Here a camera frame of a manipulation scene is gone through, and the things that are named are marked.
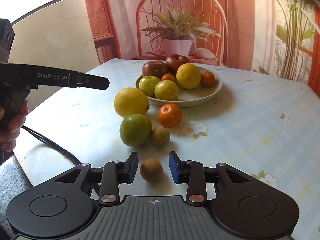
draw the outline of hand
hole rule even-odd
[[[20,134],[20,128],[25,123],[29,113],[28,100],[26,100],[18,113],[8,124],[7,130],[0,130],[0,149],[11,152],[16,147],[16,138]],[[0,106],[0,120],[4,117],[4,108]]]

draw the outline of tangerine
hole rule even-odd
[[[182,111],[176,104],[165,104],[158,111],[158,121],[164,128],[175,127],[182,119]]]
[[[216,82],[214,74],[210,71],[204,71],[201,73],[200,84],[204,87],[211,87]]]
[[[162,78],[161,78],[161,81],[163,81],[163,80],[171,80],[171,81],[177,83],[176,78],[175,78],[173,75],[171,75],[171,74],[164,74],[164,75],[162,76]]]

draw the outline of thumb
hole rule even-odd
[[[2,119],[3,116],[4,116],[4,108],[0,106],[0,120]]]

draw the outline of metal screw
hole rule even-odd
[[[191,202],[194,202],[194,203],[200,203],[200,202],[204,201],[204,196],[202,196],[202,195],[191,195],[189,197],[189,200]]]
[[[111,203],[117,200],[117,197],[114,195],[104,195],[101,197],[101,201],[105,203]]]

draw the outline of white plate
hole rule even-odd
[[[148,97],[149,102],[156,106],[163,106],[165,104],[174,103],[180,108],[184,108],[184,107],[197,106],[199,104],[203,104],[213,99],[222,87],[222,79],[218,74],[208,69],[205,69],[202,67],[198,67],[198,69],[201,71],[201,73],[204,71],[209,71],[214,74],[216,78],[216,82],[212,87],[203,87],[201,84],[199,84],[194,89],[184,89],[179,86],[178,101],[160,100],[160,99]],[[137,89],[139,89],[139,82],[141,78],[142,76],[140,76],[136,81]]]

